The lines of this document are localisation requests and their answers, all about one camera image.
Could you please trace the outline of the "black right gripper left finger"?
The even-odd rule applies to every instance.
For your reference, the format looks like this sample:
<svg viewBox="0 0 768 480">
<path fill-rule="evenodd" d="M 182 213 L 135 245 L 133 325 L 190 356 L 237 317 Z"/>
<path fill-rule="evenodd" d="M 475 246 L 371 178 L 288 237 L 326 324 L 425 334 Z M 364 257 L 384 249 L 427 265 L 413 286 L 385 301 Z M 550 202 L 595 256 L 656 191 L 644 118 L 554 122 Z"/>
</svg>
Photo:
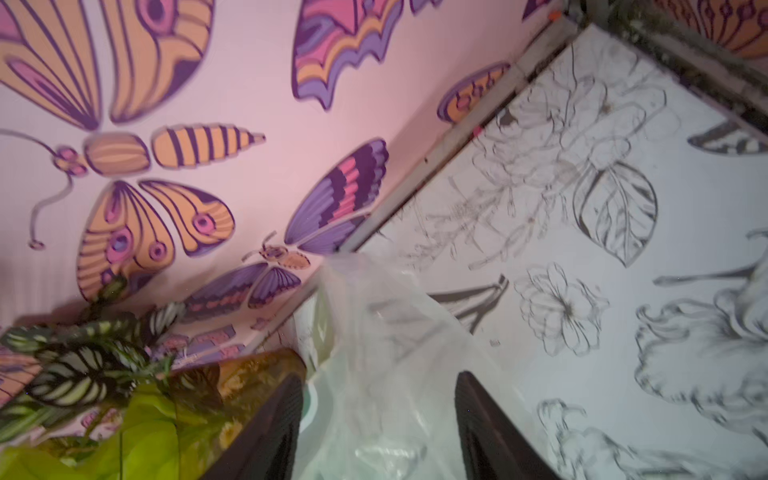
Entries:
<svg viewBox="0 0 768 480">
<path fill-rule="evenodd" d="M 289 480 L 303 409 L 303 380 L 288 375 L 230 447 L 203 474 L 209 480 Z"/>
</svg>

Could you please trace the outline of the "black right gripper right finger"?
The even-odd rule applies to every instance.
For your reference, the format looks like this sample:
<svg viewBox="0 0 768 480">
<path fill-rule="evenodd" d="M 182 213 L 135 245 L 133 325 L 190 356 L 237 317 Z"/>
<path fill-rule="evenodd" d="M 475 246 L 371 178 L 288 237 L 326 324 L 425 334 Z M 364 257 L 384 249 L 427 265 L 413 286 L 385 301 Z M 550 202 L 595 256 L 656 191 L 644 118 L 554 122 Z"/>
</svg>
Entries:
<svg viewBox="0 0 768 480">
<path fill-rule="evenodd" d="M 454 403 L 469 480 L 559 478 L 473 373 L 458 374 Z"/>
</svg>

